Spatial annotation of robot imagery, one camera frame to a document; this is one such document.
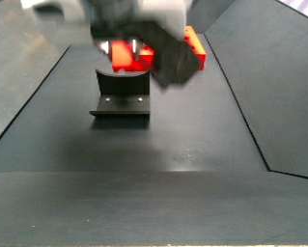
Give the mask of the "silver white gripper body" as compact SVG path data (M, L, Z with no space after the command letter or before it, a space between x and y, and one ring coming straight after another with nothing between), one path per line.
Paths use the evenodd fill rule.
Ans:
M118 24L154 20L178 39L194 0L21 0L41 33L58 43L113 40Z

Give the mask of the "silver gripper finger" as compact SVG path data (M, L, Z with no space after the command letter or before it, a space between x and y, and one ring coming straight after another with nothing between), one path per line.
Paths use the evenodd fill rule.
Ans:
M101 43L99 43L99 49L102 50L102 52L105 53L105 54L110 54L110 41L102 41Z
M137 59L138 58L137 39L133 39L133 53Z

